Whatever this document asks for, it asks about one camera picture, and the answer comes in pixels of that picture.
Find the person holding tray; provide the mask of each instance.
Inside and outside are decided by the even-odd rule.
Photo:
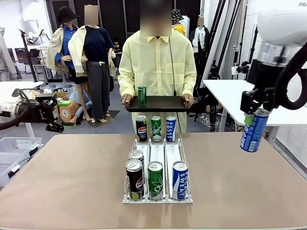
[[[141,30],[129,37],[123,46],[118,82],[122,103],[128,106],[138,95],[138,86],[146,85],[147,96],[182,96],[186,107],[194,103],[196,82],[194,51],[190,41],[172,30],[171,6],[165,1],[141,1]],[[177,131],[186,132],[186,113],[132,113],[147,117],[147,132],[151,132],[151,117],[158,115],[165,130],[167,116],[175,116]]]

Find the yellow hood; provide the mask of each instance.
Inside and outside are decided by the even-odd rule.
[[[177,26],[175,26],[173,29],[179,31],[179,32],[182,33],[184,36],[186,35],[186,31],[184,30],[184,26],[183,26],[183,25],[177,25]]]

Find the brown tabletop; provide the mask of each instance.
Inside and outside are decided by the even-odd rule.
[[[123,204],[133,136],[57,135],[0,192],[0,226],[22,229],[291,228],[307,225],[307,183],[262,140],[184,134],[193,204]]]

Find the gray trousers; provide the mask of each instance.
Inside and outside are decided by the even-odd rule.
[[[95,120],[102,119],[106,115],[110,101],[109,65],[88,61],[86,71],[93,102],[92,115]]]

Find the white can rack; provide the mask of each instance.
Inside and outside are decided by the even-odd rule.
[[[132,146],[132,150],[141,150],[144,154],[144,196],[142,197],[142,200],[138,201],[130,199],[129,187],[126,176],[123,199],[124,204],[193,203],[189,175],[186,199],[181,201],[173,199],[173,164],[176,161],[187,162],[181,137],[179,137],[175,142],[166,142],[166,139],[161,142],[152,142],[152,140],[149,138],[147,143],[141,143],[138,142],[137,139],[135,139]],[[149,198],[148,164],[152,161],[159,161],[163,164],[163,199],[159,201],[153,201]]]

